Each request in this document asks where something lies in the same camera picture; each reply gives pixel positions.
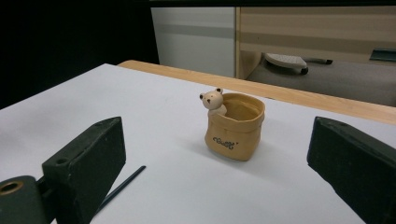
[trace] ceramic pot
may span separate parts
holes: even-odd
[[[241,93],[224,93],[227,113],[208,115],[205,142],[219,154],[248,161],[262,136],[265,104]]]

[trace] dark background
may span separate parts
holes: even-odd
[[[0,109],[103,63],[158,63],[149,7],[133,1],[6,1],[0,6]]]

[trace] white surface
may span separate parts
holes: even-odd
[[[265,53],[264,57],[268,62],[278,66],[300,69],[306,68],[306,62],[301,57],[271,53]]]
[[[95,122],[122,117],[127,163],[147,169],[92,223],[363,223],[306,162],[315,116],[396,147],[396,126],[270,99],[252,159],[204,141],[199,99],[213,87],[102,65],[0,110],[0,180],[42,176],[41,163]]]
[[[234,76],[233,7],[158,7],[151,12],[161,64]]]

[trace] wooden cabinet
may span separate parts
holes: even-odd
[[[396,7],[237,7],[236,77],[245,79],[262,52],[353,63],[374,49],[396,50]]]

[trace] clamp jaw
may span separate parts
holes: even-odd
[[[42,164],[0,183],[1,223],[90,223],[126,161],[121,117],[93,124]]]

